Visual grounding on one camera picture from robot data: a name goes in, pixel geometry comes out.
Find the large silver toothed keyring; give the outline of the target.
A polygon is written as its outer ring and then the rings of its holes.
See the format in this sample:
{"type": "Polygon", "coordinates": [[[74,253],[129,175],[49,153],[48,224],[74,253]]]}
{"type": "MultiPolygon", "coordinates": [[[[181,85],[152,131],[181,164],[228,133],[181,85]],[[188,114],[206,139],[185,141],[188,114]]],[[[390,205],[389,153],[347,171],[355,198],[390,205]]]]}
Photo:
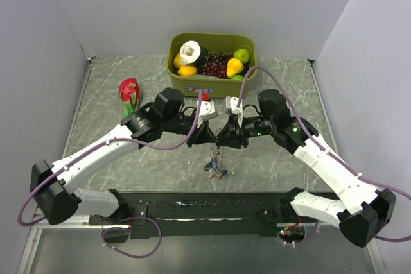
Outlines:
{"type": "MultiPolygon", "coordinates": [[[[212,152],[213,153],[212,153],[210,161],[212,161],[212,160],[221,160],[224,164],[224,147],[217,146],[216,144],[214,144],[213,147],[212,147],[212,152]]],[[[214,173],[214,171],[212,169],[210,169],[209,172],[211,173],[211,176],[214,173]]]]}

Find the blue tag key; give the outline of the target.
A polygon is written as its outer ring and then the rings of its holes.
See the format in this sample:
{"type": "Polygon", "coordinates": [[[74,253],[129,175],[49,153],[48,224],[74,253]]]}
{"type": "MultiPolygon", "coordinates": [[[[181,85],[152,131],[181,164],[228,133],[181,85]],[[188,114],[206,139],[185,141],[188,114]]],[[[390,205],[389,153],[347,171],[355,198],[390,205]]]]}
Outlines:
{"type": "Polygon", "coordinates": [[[224,168],[224,164],[221,160],[212,160],[212,162],[213,162],[212,170],[214,171],[213,175],[217,174],[216,178],[221,179],[223,176],[228,175],[228,170],[224,168]]]}

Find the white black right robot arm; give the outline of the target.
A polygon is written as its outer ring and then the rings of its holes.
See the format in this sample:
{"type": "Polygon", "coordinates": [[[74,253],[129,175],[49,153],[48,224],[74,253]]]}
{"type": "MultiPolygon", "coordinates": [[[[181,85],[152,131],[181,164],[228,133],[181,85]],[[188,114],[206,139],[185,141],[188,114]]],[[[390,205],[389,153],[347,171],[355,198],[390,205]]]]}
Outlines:
{"type": "Polygon", "coordinates": [[[307,217],[329,223],[358,247],[366,246],[392,217],[396,196],[365,183],[338,162],[338,155],[305,119],[292,116],[285,97],[276,89],[258,94],[259,114],[244,117],[237,97],[225,99],[229,119],[217,145],[245,148],[248,139],[269,135],[274,142],[310,167],[336,194],[335,200],[294,188],[280,199],[282,217],[290,222],[307,217]]]}

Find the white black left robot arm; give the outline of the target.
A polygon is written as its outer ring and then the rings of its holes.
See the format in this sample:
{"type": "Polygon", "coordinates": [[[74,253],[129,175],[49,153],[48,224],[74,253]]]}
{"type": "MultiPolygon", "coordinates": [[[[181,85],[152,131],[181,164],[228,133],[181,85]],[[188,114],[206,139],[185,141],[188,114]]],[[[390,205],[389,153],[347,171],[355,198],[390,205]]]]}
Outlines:
{"type": "Polygon", "coordinates": [[[75,214],[105,216],[119,224],[128,206],[115,189],[90,191],[84,181],[106,165],[141,149],[174,150],[183,144],[212,144],[216,141],[208,122],[217,118],[212,101],[199,96],[193,113],[185,114],[184,95],[165,88],[153,102],[122,119],[109,133],[84,149],[52,164],[36,162],[31,170],[30,198],[33,198],[50,225],[65,222],[75,214]]]}

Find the olive green plastic bin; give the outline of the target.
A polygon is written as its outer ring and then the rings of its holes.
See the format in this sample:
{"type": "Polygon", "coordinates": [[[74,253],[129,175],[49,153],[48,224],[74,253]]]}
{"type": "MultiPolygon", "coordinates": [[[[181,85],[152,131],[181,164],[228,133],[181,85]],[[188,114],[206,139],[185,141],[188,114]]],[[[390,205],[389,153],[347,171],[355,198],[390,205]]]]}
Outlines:
{"type": "Polygon", "coordinates": [[[257,64],[254,41],[243,35],[188,32],[175,35],[170,42],[166,71],[174,88],[183,92],[187,97],[198,96],[198,89],[208,92],[211,98],[223,99],[227,96],[237,96],[240,93],[241,80],[210,78],[205,75],[182,77],[177,74],[177,69],[173,65],[173,59],[180,51],[183,43],[189,40],[198,42],[210,53],[223,52],[233,54],[237,49],[244,48],[250,53],[248,68],[257,64]]]}

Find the green fruit toy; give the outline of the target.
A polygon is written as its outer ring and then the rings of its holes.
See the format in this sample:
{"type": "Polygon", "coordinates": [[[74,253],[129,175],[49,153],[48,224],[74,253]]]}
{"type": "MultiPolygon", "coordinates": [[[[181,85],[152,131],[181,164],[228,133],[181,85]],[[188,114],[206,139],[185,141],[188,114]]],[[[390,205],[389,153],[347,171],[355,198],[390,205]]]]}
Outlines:
{"type": "Polygon", "coordinates": [[[231,80],[244,80],[244,76],[242,75],[234,75],[231,80]]]}

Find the orange yellow mango toy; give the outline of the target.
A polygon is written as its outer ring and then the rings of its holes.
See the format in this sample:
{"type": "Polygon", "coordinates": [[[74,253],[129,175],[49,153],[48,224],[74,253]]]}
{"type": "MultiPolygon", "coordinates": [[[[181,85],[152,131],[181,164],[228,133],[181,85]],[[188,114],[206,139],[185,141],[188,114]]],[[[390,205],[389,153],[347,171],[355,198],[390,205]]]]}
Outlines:
{"type": "Polygon", "coordinates": [[[197,68],[193,65],[182,65],[177,71],[181,77],[190,77],[197,74],[197,68]]]}

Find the dark red grape bunch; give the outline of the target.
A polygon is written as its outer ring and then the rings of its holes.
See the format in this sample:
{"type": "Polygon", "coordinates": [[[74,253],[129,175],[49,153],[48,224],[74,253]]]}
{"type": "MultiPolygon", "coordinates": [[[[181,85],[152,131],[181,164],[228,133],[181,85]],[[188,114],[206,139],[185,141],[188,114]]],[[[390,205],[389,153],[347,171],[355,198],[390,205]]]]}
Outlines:
{"type": "Polygon", "coordinates": [[[227,63],[232,58],[228,53],[209,53],[207,62],[197,68],[197,73],[227,79],[227,63]]]}

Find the yellow pear toy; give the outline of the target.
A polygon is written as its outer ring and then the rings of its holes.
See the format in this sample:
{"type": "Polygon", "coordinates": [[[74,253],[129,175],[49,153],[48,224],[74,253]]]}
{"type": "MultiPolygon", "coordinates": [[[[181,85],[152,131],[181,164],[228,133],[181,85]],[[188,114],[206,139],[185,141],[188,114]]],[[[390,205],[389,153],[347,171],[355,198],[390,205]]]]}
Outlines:
{"type": "Polygon", "coordinates": [[[233,78],[235,75],[241,73],[244,69],[243,63],[237,58],[231,58],[227,62],[227,77],[233,78]]]}

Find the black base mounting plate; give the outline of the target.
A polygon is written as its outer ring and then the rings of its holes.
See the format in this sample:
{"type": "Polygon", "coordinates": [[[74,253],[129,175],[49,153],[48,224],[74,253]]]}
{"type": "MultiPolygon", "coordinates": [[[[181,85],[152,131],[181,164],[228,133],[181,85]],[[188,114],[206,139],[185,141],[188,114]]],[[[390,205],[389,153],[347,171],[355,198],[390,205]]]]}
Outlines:
{"type": "Polygon", "coordinates": [[[130,227],[131,239],[168,236],[277,236],[281,224],[312,223],[286,209],[284,193],[123,193],[126,222],[89,218],[90,225],[130,227]]]}

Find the yellow lemon toy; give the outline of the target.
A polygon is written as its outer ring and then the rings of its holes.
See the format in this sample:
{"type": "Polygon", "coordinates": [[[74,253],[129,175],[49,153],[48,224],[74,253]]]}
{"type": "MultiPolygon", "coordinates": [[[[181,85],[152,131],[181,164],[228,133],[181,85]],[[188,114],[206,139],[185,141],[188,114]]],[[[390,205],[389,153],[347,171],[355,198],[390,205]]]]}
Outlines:
{"type": "Polygon", "coordinates": [[[175,58],[173,59],[173,66],[176,69],[179,69],[182,66],[182,64],[180,62],[180,54],[179,53],[177,53],[175,58]]]}

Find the green lime toy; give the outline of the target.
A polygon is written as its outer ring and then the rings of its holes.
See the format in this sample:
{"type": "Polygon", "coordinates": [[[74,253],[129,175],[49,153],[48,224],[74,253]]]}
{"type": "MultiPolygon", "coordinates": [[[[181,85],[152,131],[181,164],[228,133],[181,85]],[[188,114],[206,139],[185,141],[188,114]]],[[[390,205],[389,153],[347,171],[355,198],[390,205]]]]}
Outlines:
{"type": "Polygon", "coordinates": [[[246,64],[250,60],[250,53],[247,49],[241,48],[234,52],[233,57],[246,64]]]}

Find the white black cylinder roll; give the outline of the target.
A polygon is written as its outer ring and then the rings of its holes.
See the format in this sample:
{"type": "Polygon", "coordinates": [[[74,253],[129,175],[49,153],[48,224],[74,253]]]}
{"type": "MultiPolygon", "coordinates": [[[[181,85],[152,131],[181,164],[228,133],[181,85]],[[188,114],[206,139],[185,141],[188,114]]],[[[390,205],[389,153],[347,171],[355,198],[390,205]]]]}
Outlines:
{"type": "Polygon", "coordinates": [[[180,48],[180,64],[201,67],[209,58],[208,50],[194,40],[185,42],[180,48]]]}

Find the red dragon fruit toy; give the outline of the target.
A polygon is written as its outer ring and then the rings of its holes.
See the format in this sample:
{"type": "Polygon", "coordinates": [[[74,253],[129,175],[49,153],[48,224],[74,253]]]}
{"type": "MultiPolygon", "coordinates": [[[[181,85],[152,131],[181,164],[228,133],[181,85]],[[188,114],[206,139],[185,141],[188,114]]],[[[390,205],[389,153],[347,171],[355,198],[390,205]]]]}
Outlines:
{"type": "Polygon", "coordinates": [[[136,111],[141,89],[135,78],[127,78],[119,86],[118,97],[123,102],[123,117],[136,111]]]}

